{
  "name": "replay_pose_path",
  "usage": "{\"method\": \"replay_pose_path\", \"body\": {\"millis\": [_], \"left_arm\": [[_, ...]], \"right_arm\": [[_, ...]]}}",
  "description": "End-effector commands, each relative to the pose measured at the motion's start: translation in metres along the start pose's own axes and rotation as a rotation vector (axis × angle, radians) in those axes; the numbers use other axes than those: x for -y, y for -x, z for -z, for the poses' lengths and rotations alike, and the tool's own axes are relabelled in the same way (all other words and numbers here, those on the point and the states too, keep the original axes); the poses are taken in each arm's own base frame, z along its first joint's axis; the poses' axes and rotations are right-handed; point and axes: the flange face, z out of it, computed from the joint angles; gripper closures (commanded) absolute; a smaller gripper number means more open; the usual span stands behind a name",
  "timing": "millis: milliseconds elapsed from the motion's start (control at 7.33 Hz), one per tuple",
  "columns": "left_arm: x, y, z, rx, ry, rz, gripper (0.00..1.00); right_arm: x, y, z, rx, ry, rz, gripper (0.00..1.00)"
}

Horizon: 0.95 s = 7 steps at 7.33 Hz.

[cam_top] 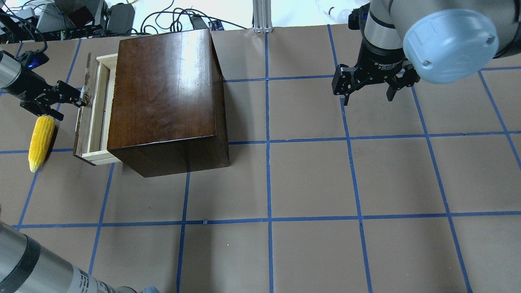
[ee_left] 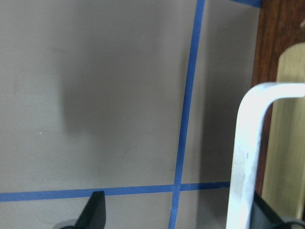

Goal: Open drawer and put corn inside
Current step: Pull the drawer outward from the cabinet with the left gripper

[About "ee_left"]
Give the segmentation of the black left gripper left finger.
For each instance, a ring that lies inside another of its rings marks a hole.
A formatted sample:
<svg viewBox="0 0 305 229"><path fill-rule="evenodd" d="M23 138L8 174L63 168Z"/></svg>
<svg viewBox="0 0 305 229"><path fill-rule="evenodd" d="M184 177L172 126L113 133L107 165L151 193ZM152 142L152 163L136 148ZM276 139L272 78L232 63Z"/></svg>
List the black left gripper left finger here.
<svg viewBox="0 0 305 229"><path fill-rule="evenodd" d="M106 224L104 191L95 191L75 223L77 229L103 229Z"/></svg>

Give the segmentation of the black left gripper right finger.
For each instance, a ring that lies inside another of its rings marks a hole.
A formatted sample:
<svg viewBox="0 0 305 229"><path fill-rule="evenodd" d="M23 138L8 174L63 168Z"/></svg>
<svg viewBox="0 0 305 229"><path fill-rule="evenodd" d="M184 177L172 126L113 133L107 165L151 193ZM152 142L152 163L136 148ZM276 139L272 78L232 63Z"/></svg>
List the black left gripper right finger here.
<svg viewBox="0 0 305 229"><path fill-rule="evenodd" d="M249 228L279 229L283 223L275 211L255 192Z"/></svg>

